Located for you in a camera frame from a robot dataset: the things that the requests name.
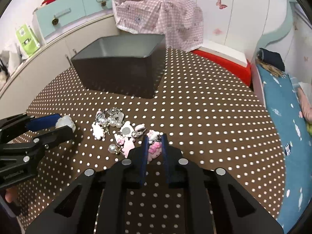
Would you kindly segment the red white cooler box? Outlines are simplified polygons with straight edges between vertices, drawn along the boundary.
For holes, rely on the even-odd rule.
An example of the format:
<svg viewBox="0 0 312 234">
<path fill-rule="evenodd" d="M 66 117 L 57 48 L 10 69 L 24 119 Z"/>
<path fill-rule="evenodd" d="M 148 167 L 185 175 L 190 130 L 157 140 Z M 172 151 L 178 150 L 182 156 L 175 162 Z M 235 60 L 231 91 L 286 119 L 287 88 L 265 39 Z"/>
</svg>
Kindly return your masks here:
<svg viewBox="0 0 312 234">
<path fill-rule="evenodd" d="M 192 50 L 192 53 L 219 64 L 247 86 L 251 85 L 251 64 L 244 53 L 213 41 L 204 42 L 200 48 Z"/>
</svg>

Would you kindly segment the teal patterned bed mattress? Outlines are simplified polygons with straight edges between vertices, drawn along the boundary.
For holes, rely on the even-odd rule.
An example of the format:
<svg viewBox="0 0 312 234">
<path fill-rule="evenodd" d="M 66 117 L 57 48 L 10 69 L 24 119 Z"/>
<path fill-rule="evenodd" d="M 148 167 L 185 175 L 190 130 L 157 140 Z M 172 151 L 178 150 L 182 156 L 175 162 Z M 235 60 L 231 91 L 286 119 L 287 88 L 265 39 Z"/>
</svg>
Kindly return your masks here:
<svg viewBox="0 0 312 234">
<path fill-rule="evenodd" d="M 278 222 L 289 232 L 311 201 L 311 136 L 289 75 L 275 77 L 261 66 L 257 70 L 285 159 L 285 191 Z"/>
</svg>

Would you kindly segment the teal drawer unit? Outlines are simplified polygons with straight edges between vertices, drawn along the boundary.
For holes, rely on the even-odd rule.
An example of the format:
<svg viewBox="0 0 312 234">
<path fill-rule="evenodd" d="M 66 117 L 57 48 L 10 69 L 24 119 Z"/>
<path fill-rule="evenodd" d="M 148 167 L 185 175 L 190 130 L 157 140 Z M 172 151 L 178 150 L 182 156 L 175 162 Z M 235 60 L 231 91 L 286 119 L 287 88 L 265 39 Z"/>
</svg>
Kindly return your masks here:
<svg viewBox="0 0 312 234">
<path fill-rule="evenodd" d="M 111 13 L 112 0 L 56 0 L 33 12 L 32 29 L 44 45 L 78 25 Z"/>
</svg>

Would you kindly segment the green white package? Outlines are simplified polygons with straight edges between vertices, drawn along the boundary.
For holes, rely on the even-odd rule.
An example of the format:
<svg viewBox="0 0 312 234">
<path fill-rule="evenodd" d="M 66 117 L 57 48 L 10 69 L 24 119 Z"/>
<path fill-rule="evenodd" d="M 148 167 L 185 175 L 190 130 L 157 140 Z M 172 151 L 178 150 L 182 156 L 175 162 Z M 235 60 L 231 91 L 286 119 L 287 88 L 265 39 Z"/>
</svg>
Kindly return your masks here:
<svg viewBox="0 0 312 234">
<path fill-rule="evenodd" d="M 23 24 L 15 31 L 17 43 L 24 60 L 36 53 L 41 47 L 32 29 Z"/>
</svg>

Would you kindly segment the white bunny charm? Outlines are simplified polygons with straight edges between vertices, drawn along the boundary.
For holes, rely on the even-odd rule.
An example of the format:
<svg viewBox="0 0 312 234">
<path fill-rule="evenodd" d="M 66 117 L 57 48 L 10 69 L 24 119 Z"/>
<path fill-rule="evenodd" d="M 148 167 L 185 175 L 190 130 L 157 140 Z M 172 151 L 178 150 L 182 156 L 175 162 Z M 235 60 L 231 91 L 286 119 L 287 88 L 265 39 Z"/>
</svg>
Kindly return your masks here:
<svg viewBox="0 0 312 234">
<path fill-rule="evenodd" d="M 93 136 L 96 140 L 101 140 L 105 138 L 105 131 L 100 126 L 99 123 L 93 123 L 92 124 L 92 130 L 93 130 Z"/>
</svg>

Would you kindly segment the single pearl earring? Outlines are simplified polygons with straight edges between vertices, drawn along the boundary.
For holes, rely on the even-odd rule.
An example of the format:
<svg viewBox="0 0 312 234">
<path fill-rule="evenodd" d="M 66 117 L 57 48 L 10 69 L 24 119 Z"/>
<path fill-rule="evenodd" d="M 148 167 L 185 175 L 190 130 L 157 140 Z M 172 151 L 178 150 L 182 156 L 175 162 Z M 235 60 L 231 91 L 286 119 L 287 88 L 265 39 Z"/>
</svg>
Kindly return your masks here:
<svg viewBox="0 0 312 234">
<path fill-rule="evenodd" d="M 120 147 L 117 145 L 117 144 L 114 144 L 114 143 L 112 143 L 112 144 L 110 144 L 109 146 L 108 146 L 108 151 L 111 153 L 111 154 L 116 154 L 116 155 L 118 155 L 118 154 L 120 154 Z"/>
</svg>

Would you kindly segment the pearl earring cluster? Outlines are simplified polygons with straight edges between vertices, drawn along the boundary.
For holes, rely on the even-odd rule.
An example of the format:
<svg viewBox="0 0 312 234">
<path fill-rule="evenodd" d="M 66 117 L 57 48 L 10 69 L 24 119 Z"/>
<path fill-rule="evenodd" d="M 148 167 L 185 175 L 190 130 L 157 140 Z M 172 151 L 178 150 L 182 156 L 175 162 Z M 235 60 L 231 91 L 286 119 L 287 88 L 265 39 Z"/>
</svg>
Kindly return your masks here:
<svg viewBox="0 0 312 234">
<path fill-rule="evenodd" d="M 108 110 L 99 110 L 95 116 L 95 122 L 102 128 L 117 127 L 124 125 L 124 113 L 121 108 L 112 107 Z"/>
</svg>

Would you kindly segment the pink plush toy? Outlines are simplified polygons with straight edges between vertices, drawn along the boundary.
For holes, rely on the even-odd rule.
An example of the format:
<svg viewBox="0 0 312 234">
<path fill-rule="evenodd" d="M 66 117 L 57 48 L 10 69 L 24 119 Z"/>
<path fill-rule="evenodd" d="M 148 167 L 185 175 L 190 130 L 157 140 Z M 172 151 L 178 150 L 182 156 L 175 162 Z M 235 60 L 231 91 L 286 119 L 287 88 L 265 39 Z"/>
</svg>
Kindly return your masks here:
<svg viewBox="0 0 312 234">
<path fill-rule="evenodd" d="M 310 105 L 306 95 L 304 94 L 302 88 L 298 88 L 298 99 L 299 99 L 302 114 L 303 114 L 306 122 L 311 124 L 311 122 L 312 122 L 311 105 Z"/>
</svg>

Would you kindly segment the pink checkered cloth cover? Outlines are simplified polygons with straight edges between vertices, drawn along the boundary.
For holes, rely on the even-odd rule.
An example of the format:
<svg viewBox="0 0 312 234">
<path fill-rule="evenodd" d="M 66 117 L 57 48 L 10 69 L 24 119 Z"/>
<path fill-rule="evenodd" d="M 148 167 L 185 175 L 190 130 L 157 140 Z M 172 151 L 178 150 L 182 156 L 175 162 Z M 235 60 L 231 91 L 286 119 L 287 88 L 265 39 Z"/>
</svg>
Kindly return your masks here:
<svg viewBox="0 0 312 234">
<path fill-rule="evenodd" d="M 132 34 L 162 34 L 168 48 L 192 51 L 204 40 L 201 8 L 191 0 L 112 0 L 116 27 Z"/>
</svg>

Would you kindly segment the pink white charm pile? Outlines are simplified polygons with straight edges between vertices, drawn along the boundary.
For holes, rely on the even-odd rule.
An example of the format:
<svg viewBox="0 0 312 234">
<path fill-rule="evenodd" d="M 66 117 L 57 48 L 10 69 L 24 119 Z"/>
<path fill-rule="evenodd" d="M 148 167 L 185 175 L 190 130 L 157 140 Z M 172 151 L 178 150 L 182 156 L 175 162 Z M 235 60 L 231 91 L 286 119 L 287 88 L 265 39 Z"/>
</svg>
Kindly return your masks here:
<svg viewBox="0 0 312 234">
<path fill-rule="evenodd" d="M 126 121 L 120 128 L 119 133 L 114 135 L 118 147 L 116 153 L 123 154 L 127 158 L 130 150 L 135 148 L 135 139 L 141 137 L 145 131 L 145 124 L 138 124 L 133 127 L 130 121 Z"/>
</svg>

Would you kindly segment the white flower charm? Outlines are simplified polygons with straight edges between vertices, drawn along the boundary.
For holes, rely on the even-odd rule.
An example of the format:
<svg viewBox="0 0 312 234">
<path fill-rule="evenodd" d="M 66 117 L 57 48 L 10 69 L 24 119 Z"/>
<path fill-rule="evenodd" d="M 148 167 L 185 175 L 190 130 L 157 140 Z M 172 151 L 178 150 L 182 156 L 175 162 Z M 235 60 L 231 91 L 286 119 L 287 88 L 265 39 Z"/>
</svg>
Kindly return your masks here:
<svg viewBox="0 0 312 234">
<path fill-rule="evenodd" d="M 72 130 L 73 130 L 73 133 L 75 132 L 76 130 L 76 125 L 75 123 L 73 122 L 73 120 L 71 119 L 70 116 L 68 115 L 65 115 L 61 118 L 59 118 L 56 122 L 56 125 L 55 125 L 55 128 L 61 128 L 61 127 L 64 127 L 64 126 L 68 126 L 70 127 Z"/>
</svg>

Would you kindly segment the teal bunk bed frame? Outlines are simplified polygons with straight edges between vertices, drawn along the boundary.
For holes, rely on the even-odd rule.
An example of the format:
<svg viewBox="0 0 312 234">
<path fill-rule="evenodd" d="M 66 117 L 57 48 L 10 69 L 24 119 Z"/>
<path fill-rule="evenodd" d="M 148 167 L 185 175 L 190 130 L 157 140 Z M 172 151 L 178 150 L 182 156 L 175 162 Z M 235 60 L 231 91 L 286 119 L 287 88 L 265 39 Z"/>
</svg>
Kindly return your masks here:
<svg viewBox="0 0 312 234">
<path fill-rule="evenodd" d="M 255 53 L 265 48 L 277 52 L 285 63 L 308 63 L 311 57 L 311 23 L 296 0 L 287 0 L 285 18 L 260 37 Z"/>
</svg>

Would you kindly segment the white wardrobe doors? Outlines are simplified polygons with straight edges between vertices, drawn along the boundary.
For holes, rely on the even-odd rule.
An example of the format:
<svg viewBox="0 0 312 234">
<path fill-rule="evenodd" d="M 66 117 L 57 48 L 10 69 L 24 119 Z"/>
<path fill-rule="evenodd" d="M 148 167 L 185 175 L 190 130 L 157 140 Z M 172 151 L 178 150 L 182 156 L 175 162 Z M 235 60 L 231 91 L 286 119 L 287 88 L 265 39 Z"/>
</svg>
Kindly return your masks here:
<svg viewBox="0 0 312 234">
<path fill-rule="evenodd" d="M 288 0 L 192 0 L 203 12 L 203 46 L 214 42 L 251 60 L 260 38 L 277 30 Z"/>
</svg>

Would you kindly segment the white low cabinet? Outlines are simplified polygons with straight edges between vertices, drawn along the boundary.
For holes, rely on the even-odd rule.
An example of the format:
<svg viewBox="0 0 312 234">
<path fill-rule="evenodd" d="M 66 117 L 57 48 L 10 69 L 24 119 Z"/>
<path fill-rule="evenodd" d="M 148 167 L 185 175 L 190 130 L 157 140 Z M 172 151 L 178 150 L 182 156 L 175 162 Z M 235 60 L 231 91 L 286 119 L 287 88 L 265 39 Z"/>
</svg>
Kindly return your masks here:
<svg viewBox="0 0 312 234">
<path fill-rule="evenodd" d="M 41 90 L 70 68 L 70 60 L 76 53 L 102 36 L 118 34 L 110 14 L 72 28 L 41 47 L 1 88 L 1 118 L 26 112 Z"/>
</svg>

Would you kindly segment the dark folded clothes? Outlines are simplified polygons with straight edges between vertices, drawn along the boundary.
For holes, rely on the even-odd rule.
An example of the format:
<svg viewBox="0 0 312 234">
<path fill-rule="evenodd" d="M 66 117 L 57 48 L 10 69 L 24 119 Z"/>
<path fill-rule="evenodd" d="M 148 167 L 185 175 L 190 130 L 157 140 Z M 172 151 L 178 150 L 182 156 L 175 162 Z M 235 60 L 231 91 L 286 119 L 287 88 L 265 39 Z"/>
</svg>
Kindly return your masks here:
<svg viewBox="0 0 312 234">
<path fill-rule="evenodd" d="M 277 52 L 272 52 L 264 48 L 260 48 L 256 55 L 259 61 L 263 64 L 271 65 L 282 72 L 285 72 L 285 64 L 282 57 Z"/>
</svg>

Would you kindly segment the dark grey storage box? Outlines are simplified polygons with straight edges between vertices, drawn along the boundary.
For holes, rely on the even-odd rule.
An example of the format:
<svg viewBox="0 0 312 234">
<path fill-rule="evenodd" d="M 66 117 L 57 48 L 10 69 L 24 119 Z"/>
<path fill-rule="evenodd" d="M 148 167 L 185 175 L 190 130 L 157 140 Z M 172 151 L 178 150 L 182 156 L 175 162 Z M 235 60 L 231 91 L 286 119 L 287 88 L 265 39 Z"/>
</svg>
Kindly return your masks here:
<svg viewBox="0 0 312 234">
<path fill-rule="evenodd" d="M 120 34 L 100 37 L 71 58 L 90 90 L 151 99 L 166 67 L 166 37 Z"/>
</svg>

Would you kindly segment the brown polka dot tablecloth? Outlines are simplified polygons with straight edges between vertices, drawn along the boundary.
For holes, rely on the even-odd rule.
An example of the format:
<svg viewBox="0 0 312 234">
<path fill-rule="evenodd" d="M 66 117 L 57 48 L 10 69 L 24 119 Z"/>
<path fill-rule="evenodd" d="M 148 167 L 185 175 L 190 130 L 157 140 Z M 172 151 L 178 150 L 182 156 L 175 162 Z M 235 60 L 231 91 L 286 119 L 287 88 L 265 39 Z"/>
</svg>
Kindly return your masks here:
<svg viewBox="0 0 312 234">
<path fill-rule="evenodd" d="M 48 150 L 38 176 L 19 186 L 27 227 L 88 168 L 110 168 L 123 155 L 111 154 L 116 128 L 101 141 L 93 136 L 98 110 L 120 108 L 132 126 L 144 124 L 168 136 L 170 145 L 205 169 L 222 167 L 276 218 L 285 190 L 281 142 L 269 113 L 239 78 L 197 55 L 169 49 L 166 69 L 152 99 L 88 90 L 74 68 L 58 75 L 27 109 L 36 117 L 68 115 L 74 139 Z"/>
</svg>

